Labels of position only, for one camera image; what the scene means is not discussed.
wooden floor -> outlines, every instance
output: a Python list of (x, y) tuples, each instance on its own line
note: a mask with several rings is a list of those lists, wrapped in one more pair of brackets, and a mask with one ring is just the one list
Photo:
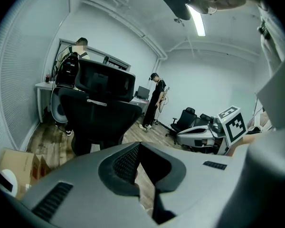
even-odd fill
[[(161, 125), (153, 124), (152, 128), (149, 129), (148, 132), (143, 131), (139, 128), (139, 124), (142, 121), (143, 118), (140, 118), (125, 133), (123, 143), (136, 141), (153, 142), (167, 146), (167, 148), (170, 147), (187, 151), (187, 149), (183, 148), (182, 146), (174, 144), (174, 140), (171, 136), (168, 135), (165, 137), (168, 131)], [(65, 130), (64, 126), (60, 126), (60, 129), (63, 131)], [(71, 148), (74, 133), (68, 137), (66, 133), (62, 132), (61, 130), (55, 127), (55, 122), (51, 114), (47, 114), (44, 122), (41, 123), (33, 133), (27, 148), (27, 152), (42, 154), (48, 166), (52, 170), (75, 157)], [(99, 146), (92, 147), (92, 152), (98, 150)], [(137, 170), (138, 176), (135, 182), (140, 188), (140, 202), (148, 213), (151, 214), (155, 191), (154, 186), (141, 165), (139, 165)]]

white robot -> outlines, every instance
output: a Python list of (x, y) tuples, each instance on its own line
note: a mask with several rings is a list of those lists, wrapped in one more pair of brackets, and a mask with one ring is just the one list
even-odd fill
[(186, 129), (176, 137), (179, 144), (194, 152), (224, 155), (247, 132), (240, 108), (231, 106), (211, 117), (208, 125)]

fluorescent light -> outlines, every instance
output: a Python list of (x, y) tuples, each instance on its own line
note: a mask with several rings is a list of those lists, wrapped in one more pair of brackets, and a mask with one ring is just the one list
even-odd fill
[(191, 16), (194, 20), (194, 24), (195, 24), (195, 27), (196, 27), (196, 30), (198, 32), (198, 35), (199, 36), (205, 36), (205, 28), (204, 28), (204, 23), (203, 23), (203, 20), (201, 18), (201, 15), (200, 13), (198, 13), (197, 11), (195, 11), (193, 9), (193, 7), (191, 7), (190, 5), (186, 4), (187, 8), (189, 9), (190, 13), (191, 13)]

computer monitor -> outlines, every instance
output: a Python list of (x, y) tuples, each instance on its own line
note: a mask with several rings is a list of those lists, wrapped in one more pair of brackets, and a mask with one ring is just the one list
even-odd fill
[(150, 89), (139, 86), (136, 97), (147, 100), (149, 98)]

